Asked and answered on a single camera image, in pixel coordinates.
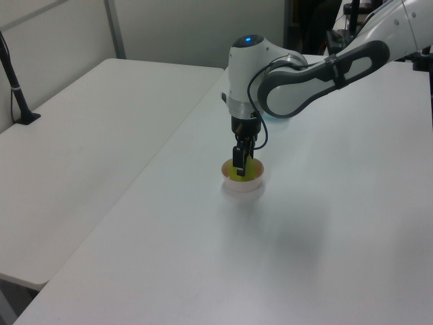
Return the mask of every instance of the white wall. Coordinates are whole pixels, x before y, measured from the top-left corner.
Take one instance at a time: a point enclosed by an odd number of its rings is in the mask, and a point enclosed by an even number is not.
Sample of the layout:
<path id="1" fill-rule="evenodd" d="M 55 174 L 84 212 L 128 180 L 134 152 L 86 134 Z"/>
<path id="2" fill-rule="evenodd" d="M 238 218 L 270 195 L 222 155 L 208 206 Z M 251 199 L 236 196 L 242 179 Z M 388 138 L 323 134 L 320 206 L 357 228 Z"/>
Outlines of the white wall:
<path id="1" fill-rule="evenodd" d="M 106 58 L 115 58 L 104 0 L 68 0 L 6 30 L 3 36 L 31 110 Z M 0 133 L 12 124 L 9 96 L 1 66 Z M 17 118 L 16 102 L 14 107 Z"/>
<path id="2" fill-rule="evenodd" d="M 283 45 L 285 0 L 115 0 L 128 59 L 227 67 L 231 44 Z"/>

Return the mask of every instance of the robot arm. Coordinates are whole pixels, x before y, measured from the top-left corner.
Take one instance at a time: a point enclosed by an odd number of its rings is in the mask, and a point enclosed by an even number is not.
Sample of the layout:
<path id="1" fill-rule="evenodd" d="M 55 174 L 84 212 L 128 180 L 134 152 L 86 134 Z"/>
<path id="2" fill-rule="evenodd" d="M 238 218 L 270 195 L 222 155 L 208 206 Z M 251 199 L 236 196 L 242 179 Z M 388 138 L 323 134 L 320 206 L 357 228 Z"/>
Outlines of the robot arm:
<path id="1" fill-rule="evenodd" d="M 317 98 L 433 44 L 431 17 L 431 1 L 389 0 L 370 15 L 346 49 L 312 66 L 299 53 L 258 35 L 238 39 L 229 55 L 229 95 L 223 96 L 237 140 L 233 148 L 237 174 L 244 175 L 246 157 L 253 155 L 260 131 L 261 116 L 254 106 L 278 118 L 297 115 Z"/>

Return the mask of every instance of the yellow bowl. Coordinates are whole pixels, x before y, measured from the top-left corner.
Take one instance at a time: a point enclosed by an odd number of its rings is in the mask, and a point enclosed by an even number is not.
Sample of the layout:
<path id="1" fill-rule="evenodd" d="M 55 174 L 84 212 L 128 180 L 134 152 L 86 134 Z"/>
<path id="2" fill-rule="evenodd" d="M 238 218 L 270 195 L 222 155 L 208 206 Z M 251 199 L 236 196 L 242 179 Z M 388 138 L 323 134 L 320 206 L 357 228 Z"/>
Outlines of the yellow bowl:
<path id="1" fill-rule="evenodd" d="M 253 159 L 252 162 L 256 171 L 256 177 L 252 181 L 232 180 L 229 176 L 229 169 L 231 166 L 233 166 L 233 159 L 229 159 L 228 161 L 224 162 L 223 166 L 221 167 L 221 173 L 223 173 L 225 185 L 236 192 L 251 192 L 257 189 L 262 182 L 265 168 L 258 159 Z"/>

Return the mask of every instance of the black cable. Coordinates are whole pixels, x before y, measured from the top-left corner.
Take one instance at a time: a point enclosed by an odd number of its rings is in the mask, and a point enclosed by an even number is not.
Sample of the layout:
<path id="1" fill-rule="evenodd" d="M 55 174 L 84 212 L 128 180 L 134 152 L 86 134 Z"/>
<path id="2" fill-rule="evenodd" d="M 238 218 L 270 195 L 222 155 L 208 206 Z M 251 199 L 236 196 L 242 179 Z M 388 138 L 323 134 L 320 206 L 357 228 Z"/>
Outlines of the black cable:
<path id="1" fill-rule="evenodd" d="M 363 24 L 361 25 L 360 29 L 355 33 L 355 35 L 353 35 L 352 40 L 350 41 L 350 43 L 353 42 L 354 39 L 356 39 L 359 35 L 359 33 L 363 30 L 363 28 L 365 27 L 365 25 L 370 21 L 370 19 L 374 16 L 374 12 L 372 12 L 363 22 Z"/>
<path id="2" fill-rule="evenodd" d="M 15 120 L 14 120 L 14 111 L 12 110 L 14 108 L 14 92 L 11 89 L 11 118 L 12 118 L 12 123 L 15 124 Z"/>
<path id="3" fill-rule="evenodd" d="M 7 56 L 8 56 L 9 61 L 10 61 L 10 60 L 11 60 L 11 54 L 10 54 L 10 52 L 9 52 L 9 48 L 7 47 L 6 40 L 5 40 L 5 38 L 3 37 L 3 34 L 1 33 L 1 30 L 0 30 L 0 39 L 1 39 L 1 41 L 3 42 L 3 44 L 4 44 L 5 48 L 6 48 Z"/>
<path id="4" fill-rule="evenodd" d="M 1 39 L 1 42 L 3 43 L 3 45 L 4 45 L 5 48 L 6 48 L 7 57 L 9 58 L 9 61 L 11 61 L 11 54 L 10 54 L 10 52 L 9 52 L 9 47 L 7 46 L 6 40 L 5 40 L 5 38 L 3 37 L 3 34 L 1 33 L 1 30 L 0 30 L 0 39 Z M 13 111 L 13 109 L 14 109 L 14 92 L 13 92 L 12 89 L 11 89 L 11 119 L 12 119 L 12 123 L 15 124 L 14 111 Z"/>
<path id="5" fill-rule="evenodd" d="M 261 68 L 253 77 L 252 77 L 252 79 L 251 79 L 251 81 L 248 83 L 248 87 L 247 87 L 247 89 L 246 89 L 246 92 L 247 92 L 247 95 L 248 95 L 248 99 L 250 100 L 250 103 L 251 103 L 251 106 L 252 106 L 252 108 L 254 109 L 254 112 L 255 112 L 255 115 L 256 115 L 256 117 L 258 118 L 258 119 L 260 119 L 260 121 L 261 121 L 261 123 L 262 123 L 262 125 L 263 125 L 263 129 L 265 130 L 265 141 L 263 142 L 263 144 L 260 146 L 260 147 L 257 147 L 257 148 L 254 148 L 254 150 L 260 150 L 260 149 L 262 149 L 264 146 L 266 146 L 266 144 L 268 143 L 268 138 L 269 138 L 269 135 L 268 135 L 268 128 L 267 128 L 267 126 L 266 126 L 266 123 L 265 123 L 265 120 L 263 120 L 263 117 L 262 117 L 262 114 L 260 114 L 260 111 L 258 110 L 258 108 L 256 107 L 256 105 L 254 104 L 254 102 L 252 101 L 252 98 L 251 98 L 251 85 L 252 85 L 252 83 L 254 82 L 254 80 L 256 80 L 256 78 L 263 72 L 263 71 L 265 71 L 266 69 L 268 69 L 269 67 L 271 67 L 272 65 L 273 65 L 273 63 L 274 63 L 274 61 L 276 61 L 276 60 L 278 60 L 278 59 L 281 59 L 281 58 L 284 58 L 284 57 L 286 57 L 286 56 L 280 56 L 279 58 L 276 58 L 276 59 L 274 59 L 274 60 L 272 60 L 271 61 L 271 63 L 269 63 L 269 64 L 267 64 L 266 66 L 264 66 L 263 68 Z M 295 69 L 295 70 L 302 70 L 302 69 L 305 69 L 305 68 L 309 68 L 309 67 L 311 67 L 311 66 L 314 66 L 316 63 L 314 63 L 314 64 L 307 64 L 306 66 L 297 66 L 297 65 L 295 65 L 294 63 L 291 63 L 291 62 L 287 62 L 286 64 L 284 64 L 283 66 L 279 66 L 279 68 L 283 68 L 283 67 L 285 67 L 285 66 L 288 66 L 288 67 L 290 67 L 290 68 L 293 68 L 293 69 Z"/>

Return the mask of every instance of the white table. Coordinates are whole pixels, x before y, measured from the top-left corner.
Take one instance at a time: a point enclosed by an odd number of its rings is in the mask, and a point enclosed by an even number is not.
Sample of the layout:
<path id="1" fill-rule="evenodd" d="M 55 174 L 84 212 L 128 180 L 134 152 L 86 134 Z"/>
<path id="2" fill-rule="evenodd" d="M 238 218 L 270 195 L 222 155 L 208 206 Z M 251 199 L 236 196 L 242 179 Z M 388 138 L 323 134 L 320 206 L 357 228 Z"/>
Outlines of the white table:
<path id="1" fill-rule="evenodd" d="M 227 88 L 226 71 L 16 325 L 431 324 L 428 75 L 391 63 L 268 121 L 249 194 L 222 186 Z"/>
<path id="2" fill-rule="evenodd" d="M 221 69 L 107 60 L 0 135 L 0 278 L 40 290 Z"/>

